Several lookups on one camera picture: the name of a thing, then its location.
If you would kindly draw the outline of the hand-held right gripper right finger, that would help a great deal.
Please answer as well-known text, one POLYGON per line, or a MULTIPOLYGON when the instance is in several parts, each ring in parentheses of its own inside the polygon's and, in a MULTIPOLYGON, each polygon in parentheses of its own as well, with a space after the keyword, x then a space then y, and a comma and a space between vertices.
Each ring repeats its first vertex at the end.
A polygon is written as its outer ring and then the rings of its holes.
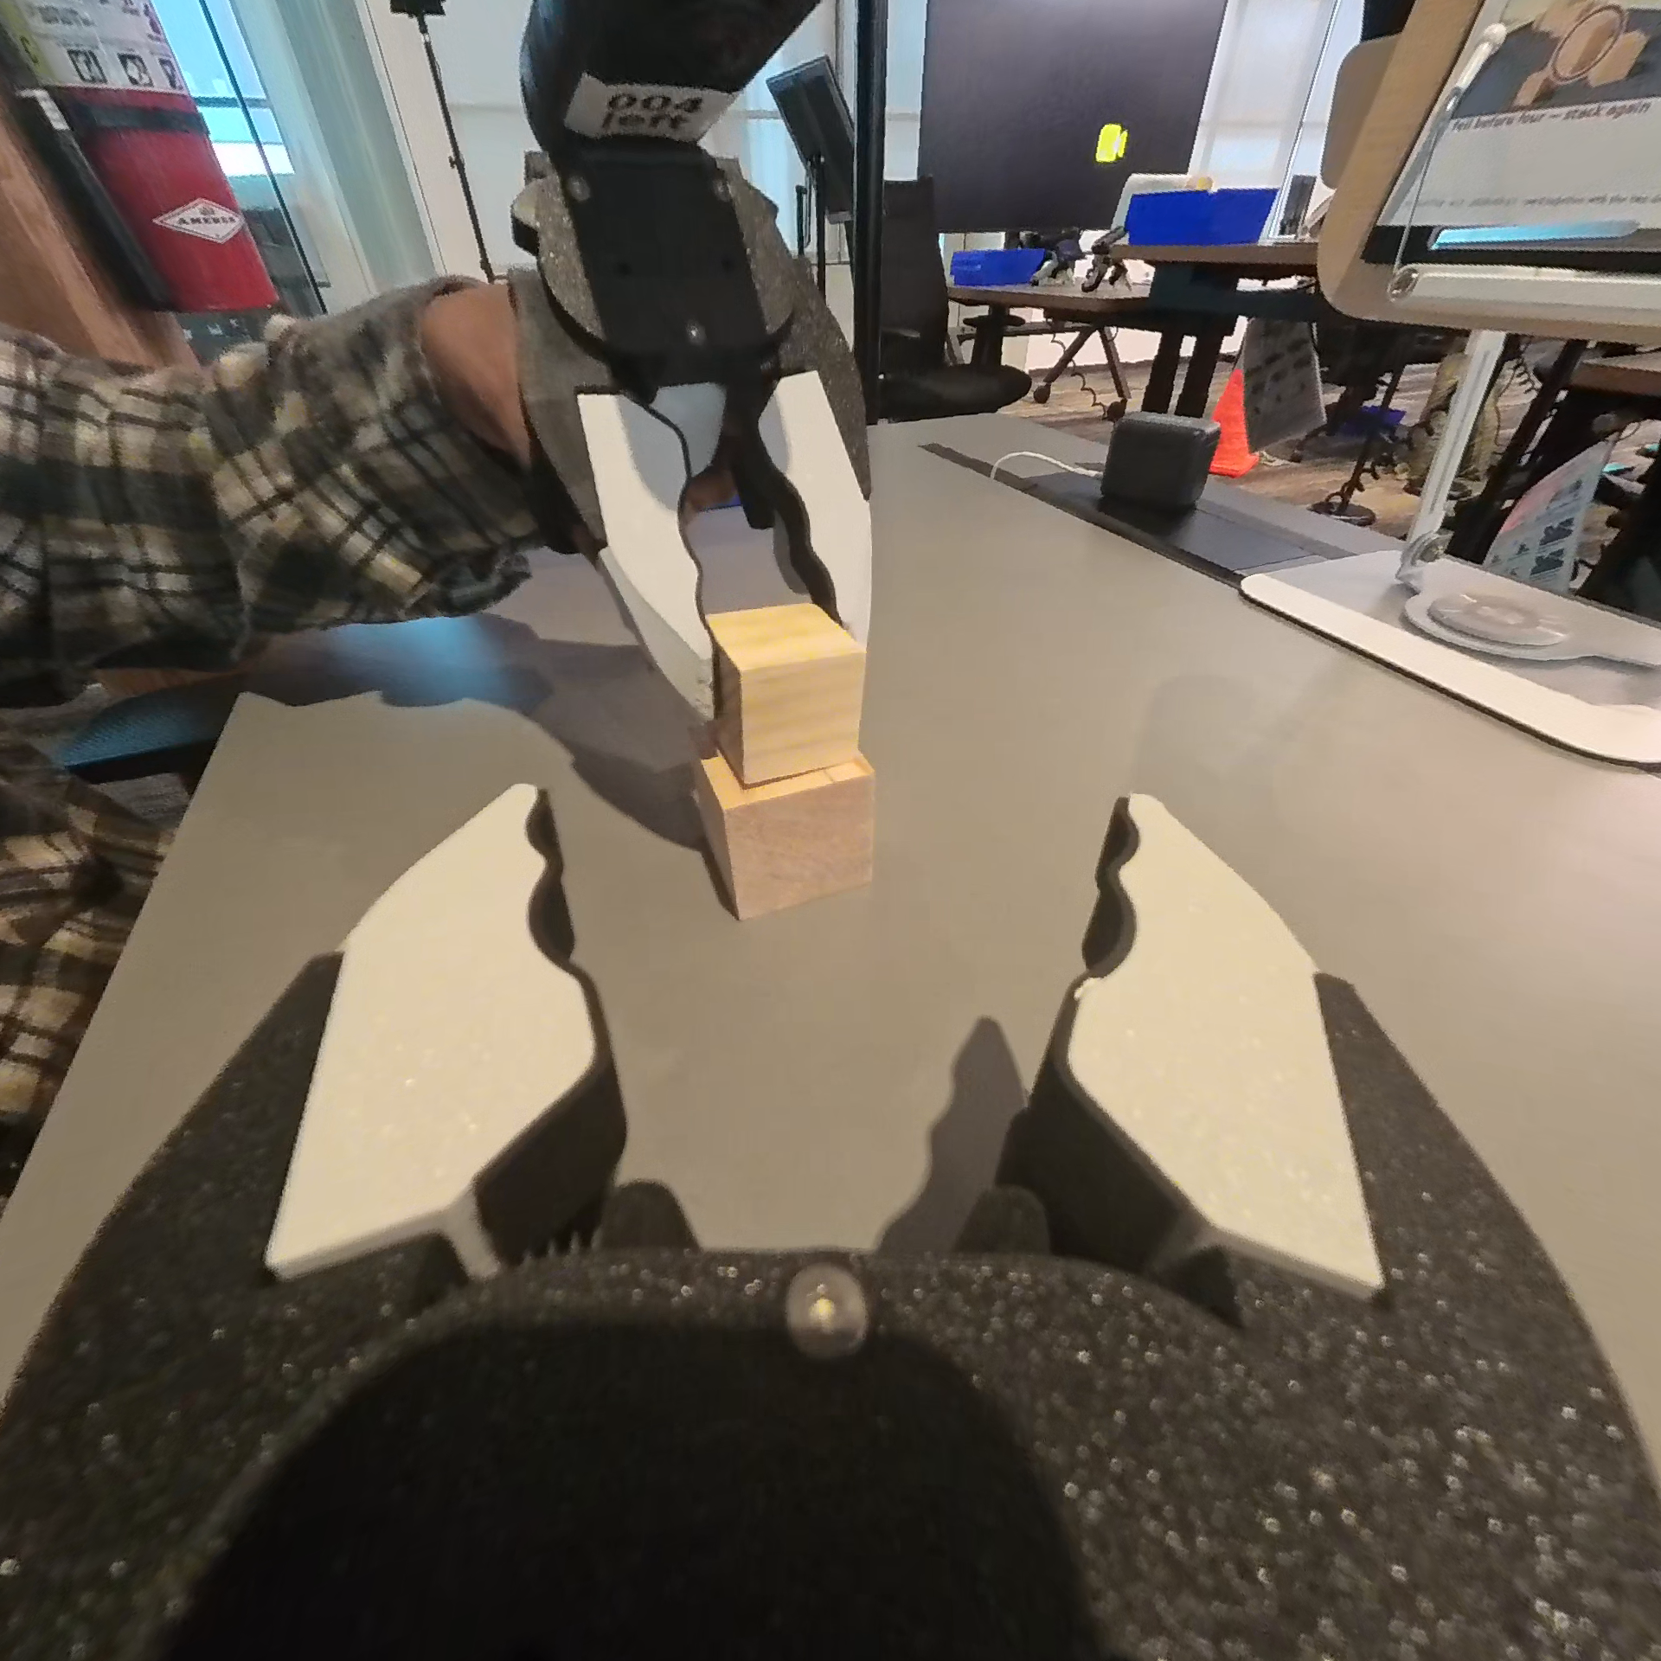
POLYGON ((1318 966, 1277 910, 1132 794, 1081 959, 999 1162, 1050 1245, 1163 1284, 1234 1258, 1379 1299, 1318 966))

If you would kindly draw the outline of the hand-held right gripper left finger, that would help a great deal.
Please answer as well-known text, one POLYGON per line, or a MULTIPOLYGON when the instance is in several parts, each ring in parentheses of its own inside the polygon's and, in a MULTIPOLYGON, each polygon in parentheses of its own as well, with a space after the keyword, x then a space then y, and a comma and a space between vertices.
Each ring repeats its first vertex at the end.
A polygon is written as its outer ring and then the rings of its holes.
POLYGON ((525 782, 368 908, 266 1239, 276 1280, 435 1239, 484 1282, 587 1227, 628 1123, 572 955, 550 802, 525 782))

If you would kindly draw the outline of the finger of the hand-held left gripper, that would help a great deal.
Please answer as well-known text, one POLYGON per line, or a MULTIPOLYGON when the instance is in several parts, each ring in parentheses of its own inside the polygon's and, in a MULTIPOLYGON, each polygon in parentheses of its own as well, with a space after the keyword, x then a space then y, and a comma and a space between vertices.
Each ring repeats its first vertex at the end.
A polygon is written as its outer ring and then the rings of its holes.
POLYGON ((873 536, 860 449, 848 449, 818 373, 728 391, 738 498, 771 532, 783 581, 867 645, 873 536))
POLYGON ((709 727, 717 702, 715 649, 701 610, 701 567, 681 530, 681 502, 715 461, 723 391, 666 387, 652 404, 585 393, 576 406, 605 530, 599 567, 654 671, 695 727, 709 727))

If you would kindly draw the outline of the medium natural wooden cube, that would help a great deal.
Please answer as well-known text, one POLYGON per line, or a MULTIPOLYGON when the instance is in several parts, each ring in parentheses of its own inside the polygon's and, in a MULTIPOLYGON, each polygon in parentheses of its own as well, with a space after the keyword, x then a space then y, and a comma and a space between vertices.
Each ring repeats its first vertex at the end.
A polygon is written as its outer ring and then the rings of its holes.
POLYGON ((860 757, 865 651, 818 606, 709 618, 719 753, 746 788, 828 773, 860 757))

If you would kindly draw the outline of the large natural wooden cube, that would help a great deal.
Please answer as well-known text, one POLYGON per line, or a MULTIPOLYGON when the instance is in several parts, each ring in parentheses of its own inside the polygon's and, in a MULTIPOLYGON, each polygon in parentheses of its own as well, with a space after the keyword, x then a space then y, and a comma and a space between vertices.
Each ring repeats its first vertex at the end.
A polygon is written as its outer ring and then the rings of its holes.
POLYGON ((693 765, 693 796, 721 890, 738 921, 871 882, 875 773, 854 759, 746 786, 719 753, 693 765))

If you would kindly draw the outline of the person's left forearm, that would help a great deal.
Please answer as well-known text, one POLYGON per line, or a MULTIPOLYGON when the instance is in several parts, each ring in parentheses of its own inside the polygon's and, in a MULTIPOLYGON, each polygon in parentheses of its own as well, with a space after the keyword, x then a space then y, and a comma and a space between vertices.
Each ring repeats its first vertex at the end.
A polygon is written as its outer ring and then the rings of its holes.
POLYGON ((4 710, 102 671, 221 673, 262 641, 476 616, 540 545, 525 473, 446 410, 437 281, 135 371, 4 330, 4 710))

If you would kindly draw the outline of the person's left hand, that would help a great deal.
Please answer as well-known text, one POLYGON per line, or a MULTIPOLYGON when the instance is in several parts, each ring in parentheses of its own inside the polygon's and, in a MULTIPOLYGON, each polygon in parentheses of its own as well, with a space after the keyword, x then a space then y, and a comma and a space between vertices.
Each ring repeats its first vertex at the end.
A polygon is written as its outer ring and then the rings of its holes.
POLYGON ((450 416, 489 453, 525 473, 529 428, 519 383, 519 318, 505 281, 429 300, 421 344, 450 416))

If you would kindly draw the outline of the black office chair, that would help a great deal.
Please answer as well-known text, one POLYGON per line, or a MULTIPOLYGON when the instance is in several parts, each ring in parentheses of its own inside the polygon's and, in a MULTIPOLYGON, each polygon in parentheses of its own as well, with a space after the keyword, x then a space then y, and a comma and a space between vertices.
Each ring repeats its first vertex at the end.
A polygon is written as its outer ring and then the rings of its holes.
POLYGON ((1022 369, 956 363, 950 300, 928 179, 885 181, 881 208, 877 418, 924 424, 1010 408, 1030 394, 1022 369))

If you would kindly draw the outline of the tall black pole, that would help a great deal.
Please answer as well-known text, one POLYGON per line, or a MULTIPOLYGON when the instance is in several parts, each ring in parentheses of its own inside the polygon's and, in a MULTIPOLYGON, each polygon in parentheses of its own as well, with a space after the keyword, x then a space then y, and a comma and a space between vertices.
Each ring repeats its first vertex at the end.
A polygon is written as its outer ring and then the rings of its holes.
POLYGON ((850 281, 854 357, 865 424, 883 408, 883 189, 887 128, 889 3, 854 3, 854 222, 850 281))

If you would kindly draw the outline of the dark grey charger block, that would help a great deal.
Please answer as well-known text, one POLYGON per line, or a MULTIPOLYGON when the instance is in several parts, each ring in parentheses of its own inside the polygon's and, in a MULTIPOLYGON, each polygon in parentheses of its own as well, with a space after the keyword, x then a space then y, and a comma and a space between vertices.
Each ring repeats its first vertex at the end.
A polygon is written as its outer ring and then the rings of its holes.
POLYGON ((1191 512, 1204 494, 1220 438, 1216 420, 1124 414, 1112 426, 1099 500, 1108 508, 1191 512))

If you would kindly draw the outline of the person's plaid shirt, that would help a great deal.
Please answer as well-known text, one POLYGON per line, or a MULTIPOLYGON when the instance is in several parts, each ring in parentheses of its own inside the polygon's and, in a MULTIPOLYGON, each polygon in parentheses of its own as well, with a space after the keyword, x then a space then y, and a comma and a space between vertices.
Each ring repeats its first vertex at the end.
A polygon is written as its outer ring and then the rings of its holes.
POLYGON ((2 1123, 51 1111, 172 833, 2 745, 2 1123))

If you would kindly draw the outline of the large black monitor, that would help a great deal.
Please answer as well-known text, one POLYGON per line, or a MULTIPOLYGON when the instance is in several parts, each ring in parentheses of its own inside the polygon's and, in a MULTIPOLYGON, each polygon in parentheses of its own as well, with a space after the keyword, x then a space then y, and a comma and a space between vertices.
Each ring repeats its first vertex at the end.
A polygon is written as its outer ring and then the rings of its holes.
POLYGON ((1108 230, 1187 177, 1224 3, 930 3, 916 173, 946 236, 1108 230))

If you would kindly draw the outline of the dark office desk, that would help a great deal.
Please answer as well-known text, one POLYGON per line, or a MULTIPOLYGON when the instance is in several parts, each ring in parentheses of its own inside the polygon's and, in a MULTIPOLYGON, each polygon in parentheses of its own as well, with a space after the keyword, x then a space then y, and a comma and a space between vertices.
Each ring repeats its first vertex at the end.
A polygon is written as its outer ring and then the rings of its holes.
POLYGON ((971 326, 971 365, 1001 361, 1016 312, 1038 312, 1052 326, 1128 328, 1153 334, 1142 410, 1198 418, 1210 410, 1210 387, 1224 344, 1242 322, 1318 324, 1334 316, 1318 289, 1316 246, 1132 248, 1132 263, 1151 269, 1144 295, 1116 297, 1106 287, 1087 295, 1065 287, 961 289, 950 302, 985 312, 971 326))

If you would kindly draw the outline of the blue office chair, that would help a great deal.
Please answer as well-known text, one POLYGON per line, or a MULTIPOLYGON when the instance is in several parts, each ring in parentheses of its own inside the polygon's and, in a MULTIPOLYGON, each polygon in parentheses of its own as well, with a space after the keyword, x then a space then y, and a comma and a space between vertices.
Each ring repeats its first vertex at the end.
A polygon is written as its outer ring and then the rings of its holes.
POLYGON ((88 784, 174 776, 194 790, 239 696, 231 682, 194 682, 131 696, 111 704, 51 755, 88 784))

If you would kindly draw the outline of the printed paper sheet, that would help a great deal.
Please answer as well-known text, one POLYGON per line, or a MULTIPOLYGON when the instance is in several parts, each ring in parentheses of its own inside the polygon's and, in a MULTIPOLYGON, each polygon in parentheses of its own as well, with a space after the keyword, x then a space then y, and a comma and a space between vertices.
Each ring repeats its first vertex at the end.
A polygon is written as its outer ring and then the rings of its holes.
POLYGON ((1247 322, 1238 369, 1249 447, 1265 453, 1324 426, 1318 342, 1308 322, 1247 322))
POLYGON ((1482 571, 1547 594, 1569 594, 1612 449, 1612 440, 1588 445, 1526 488, 1494 534, 1482 571))

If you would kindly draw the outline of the red fire extinguisher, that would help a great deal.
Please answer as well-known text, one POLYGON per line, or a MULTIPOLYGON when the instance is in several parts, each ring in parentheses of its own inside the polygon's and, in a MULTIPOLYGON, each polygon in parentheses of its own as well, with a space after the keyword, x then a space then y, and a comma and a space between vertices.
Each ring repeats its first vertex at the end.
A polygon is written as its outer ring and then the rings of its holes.
POLYGON ((131 302, 276 308, 278 293, 153 5, 4 3, 4 81, 131 302))

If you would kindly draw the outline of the white tablet stand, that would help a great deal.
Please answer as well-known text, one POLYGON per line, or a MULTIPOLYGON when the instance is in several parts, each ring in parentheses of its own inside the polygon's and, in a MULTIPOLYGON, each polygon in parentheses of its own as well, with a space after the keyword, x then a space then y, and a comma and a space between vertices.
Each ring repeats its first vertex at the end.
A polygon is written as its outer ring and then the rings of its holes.
POLYGON ((1502 365, 1473 332, 1400 551, 1253 573, 1242 598, 1582 759, 1657 773, 1657 626, 1449 555, 1449 492, 1502 365))

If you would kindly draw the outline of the brown wooden cabinet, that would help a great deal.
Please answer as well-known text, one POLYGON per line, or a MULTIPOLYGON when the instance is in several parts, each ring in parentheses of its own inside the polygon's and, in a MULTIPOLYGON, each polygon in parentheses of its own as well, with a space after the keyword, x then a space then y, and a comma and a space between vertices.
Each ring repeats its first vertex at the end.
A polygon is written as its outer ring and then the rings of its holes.
POLYGON ((176 320, 135 308, 117 287, 10 95, 2 103, 2 322, 72 357, 145 371, 198 367, 176 320))

